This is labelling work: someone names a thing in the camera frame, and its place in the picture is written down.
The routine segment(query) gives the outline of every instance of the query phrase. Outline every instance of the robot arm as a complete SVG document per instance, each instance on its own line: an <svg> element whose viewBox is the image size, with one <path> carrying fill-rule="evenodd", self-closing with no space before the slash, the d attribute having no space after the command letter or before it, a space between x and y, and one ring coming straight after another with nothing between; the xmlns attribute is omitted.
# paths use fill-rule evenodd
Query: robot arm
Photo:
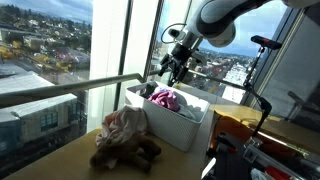
<svg viewBox="0 0 320 180"><path fill-rule="evenodd" d="M172 79L168 83L172 86L181 81L188 72L186 62L193 57L203 39L215 47L229 45L235 35L234 20L242 14L259 8L272 0L203 0L196 10L191 22L182 30L172 30L169 34L177 43L170 54L161 61L162 69L171 68ZM282 0L284 4L292 8L304 8L313 5L320 0Z"/></svg>

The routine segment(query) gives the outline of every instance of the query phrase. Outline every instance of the white bin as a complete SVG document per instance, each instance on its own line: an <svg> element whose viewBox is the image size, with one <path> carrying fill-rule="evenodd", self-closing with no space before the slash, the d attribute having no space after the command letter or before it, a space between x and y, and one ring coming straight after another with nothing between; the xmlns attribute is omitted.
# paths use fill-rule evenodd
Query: white bin
<svg viewBox="0 0 320 180"><path fill-rule="evenodd" d="M157 86L163 87L165 84L159 82ZM202 123L210 106L209 102L195 96L182 92L172 87L168 89L174 91L179 104L191 111L195 120L188 119L165 107L154 104L140 96L145 91L148 83L127 88L125 103L135 107L143 108L148 118L148 132L173 145L174 147L188 151L199 126Z"/></svg>

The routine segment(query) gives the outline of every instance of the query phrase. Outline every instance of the brown plush toy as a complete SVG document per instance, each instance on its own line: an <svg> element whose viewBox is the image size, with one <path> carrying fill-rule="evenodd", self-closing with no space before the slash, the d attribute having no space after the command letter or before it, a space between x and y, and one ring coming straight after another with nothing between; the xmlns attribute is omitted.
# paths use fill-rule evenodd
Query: brown plush toy
<svg viewBox="0 0 320 180"><path fill-rule="evenodd" d="M143 155L138 155L139 148L144 150ZM90 165L93 168L101 169L106 167L109 158L130 161L136 164L144 172L151 169L150 162L155 156L161 153L161 148L152 139L141 133L135 132L131 138L123 143L103 143L97 152L91 157Z"/></svg>

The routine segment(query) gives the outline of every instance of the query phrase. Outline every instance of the wire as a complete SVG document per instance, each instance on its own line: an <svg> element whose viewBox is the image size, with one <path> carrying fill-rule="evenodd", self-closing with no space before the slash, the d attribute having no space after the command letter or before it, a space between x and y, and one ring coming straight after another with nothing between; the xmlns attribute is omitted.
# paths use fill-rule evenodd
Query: wire
<svg viewBox="0 0 320 180"><path fill-rule="evenodd" d="M164 33L172 26L177 26L177 25L181 25L181 26L185 26L187 25L186 23L174 23L174 24L171 24L170 26L168 26L166 29L164 29L163 33L161 34L161 42L164 43L164 44L171 44L171 43L174 43L174 40L171 41L171 42L165 42L163 41L163 35Z"/></svg>

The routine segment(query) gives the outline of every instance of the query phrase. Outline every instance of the wooden table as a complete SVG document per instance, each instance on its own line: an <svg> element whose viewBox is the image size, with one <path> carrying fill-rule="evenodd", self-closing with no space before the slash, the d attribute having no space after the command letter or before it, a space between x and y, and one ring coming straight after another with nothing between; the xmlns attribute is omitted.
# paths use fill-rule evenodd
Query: wooden table
<svg viewBox="0 0 320 180"><path fill-rule="evenodd" d="M217 114L233 117L240 123L254 129L259 123L261 112L240 105L212 105ZM261 126L260 132L275 139L292 144L309 152L320 154L320 134L298 125L269 116Z"/></svg>
<svg viewBox="0 0 320 180"><path fill-rule="evenodd" d="M96 151L95 137L101 131L97 129L6 179L201 179L202 170L205 167L205 153L208 148L212 117L213 112L208 112L192 147L186 153L157 137L150 136L162 148L162 153L152 162L149 174L123 162L118 162L113 170L103 172L90 168L89 159Z"/></svg>

